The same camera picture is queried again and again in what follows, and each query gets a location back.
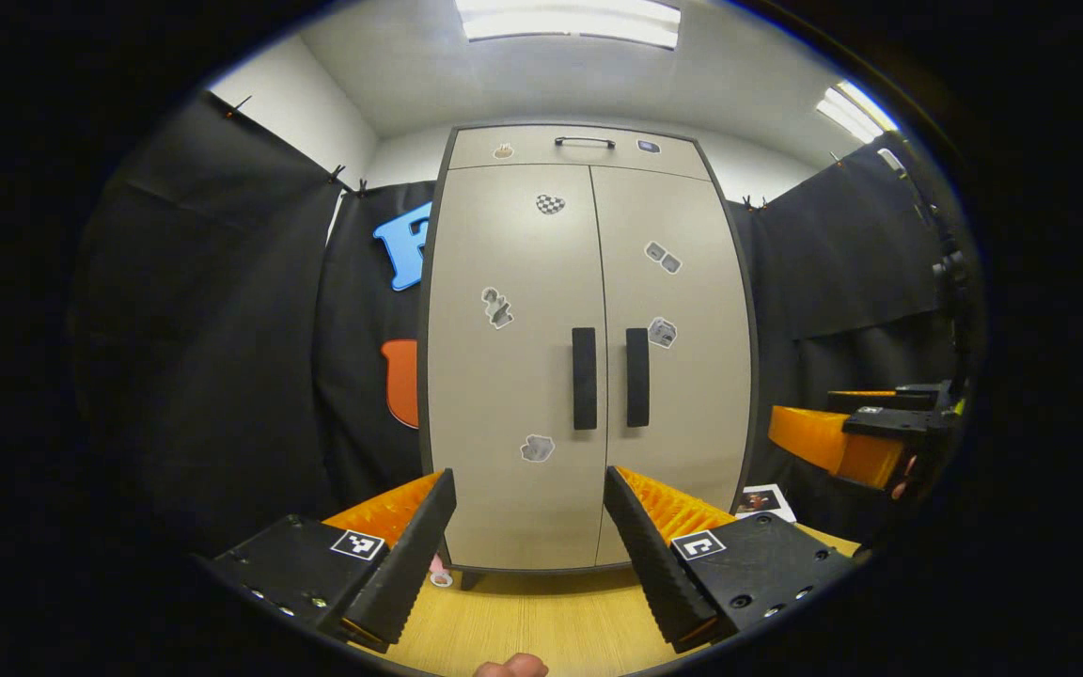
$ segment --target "cabinet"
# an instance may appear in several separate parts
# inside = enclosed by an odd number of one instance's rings
[[[749,295],[694,141],[455,129],[425,260],[421,446],[426,468],[455,472],[448,564],[623,564],[602,510],[611,464],[733,509]]]

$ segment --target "blue foam letter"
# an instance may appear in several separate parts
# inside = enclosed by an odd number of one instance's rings
[[[387,245],[391,266],[395,268],[395,278],[391,279],[391,288],[404,291],[413,284],[420,282],[425,264],[425,237],[429,235],[429,210],[433,201],[425,203],[415,210],[407,211],[374,229],[374,235]],[[420,224],[420,232],[413,235],[412,226]]]

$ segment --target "cabinet drawer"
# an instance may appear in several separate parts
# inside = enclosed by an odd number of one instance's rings
[[[613,148],[601,141],[569,140],[556,145],[557,138],[608,139]],[[508,143],[511,154],[497,152]],[[643,146],[657,149],[644,151]],[[657,133],[627,132],[601,127],[570,125],[504,125],[459,130],[454,142],[448,168],[494,166],[536,166],[536,164],[573,164],[639,168],[707,181],[709,171],[691,141],[662,136]]]

